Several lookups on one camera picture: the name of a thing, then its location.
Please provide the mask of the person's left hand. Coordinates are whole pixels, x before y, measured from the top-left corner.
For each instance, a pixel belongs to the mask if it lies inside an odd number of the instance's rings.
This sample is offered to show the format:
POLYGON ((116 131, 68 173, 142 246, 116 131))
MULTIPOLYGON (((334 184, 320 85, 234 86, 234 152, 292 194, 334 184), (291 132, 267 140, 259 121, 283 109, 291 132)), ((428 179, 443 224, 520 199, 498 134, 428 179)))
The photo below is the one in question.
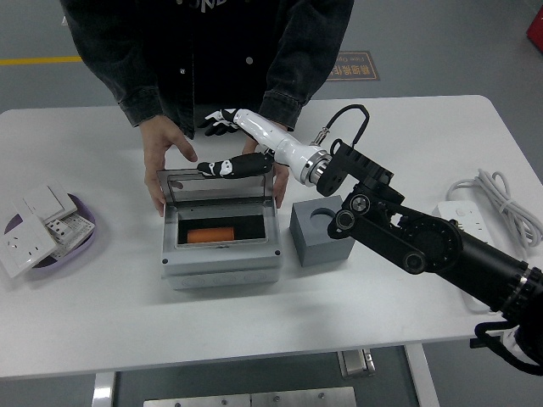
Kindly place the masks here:
MULTIPOLYGON (((246 137, 245 144, 242 150, 242 154, 263 152, 264 149, 255 140, 250 137, 246 137)), ((287 191, 289 168, 286 165, 274 163, 273 164, 274 182, 272 187, 272 196, 275 200, 276 207, 280 209, 283 205, 285 193, 287 191)))

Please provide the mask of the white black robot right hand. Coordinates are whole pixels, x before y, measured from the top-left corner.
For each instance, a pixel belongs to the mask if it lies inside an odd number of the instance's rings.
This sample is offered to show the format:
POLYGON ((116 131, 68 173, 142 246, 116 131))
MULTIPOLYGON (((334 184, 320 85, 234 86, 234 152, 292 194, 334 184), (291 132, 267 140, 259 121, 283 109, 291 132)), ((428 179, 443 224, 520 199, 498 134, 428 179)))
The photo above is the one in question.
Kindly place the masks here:
POLYGON ((317 145, 305 145, 261 115, 247 109, 221 109, 205 117, 205 124, 241 130, 260 144, 263 153, 243 154, 223 161, 202 162, 197 170, 205 177, 238 179, 263 175, 274 163, 288 166, 303 185, 318 183, 331 157, 317 145))

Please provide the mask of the person's right hand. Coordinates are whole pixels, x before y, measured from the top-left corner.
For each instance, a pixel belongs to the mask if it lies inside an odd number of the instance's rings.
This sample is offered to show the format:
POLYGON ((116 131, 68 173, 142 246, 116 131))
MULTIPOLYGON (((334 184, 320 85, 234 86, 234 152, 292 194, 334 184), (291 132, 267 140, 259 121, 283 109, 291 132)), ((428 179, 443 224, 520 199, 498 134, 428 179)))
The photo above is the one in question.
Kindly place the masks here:
POLYGON ((144 121, 139 130, 143 141, 144 183, 155 209, 163 216, 165 195, 158 172, 165 168, 166 152, 175 146, 186 160, 193 163, 198 160, 198 156, 183 131, 164 115, 144 121))

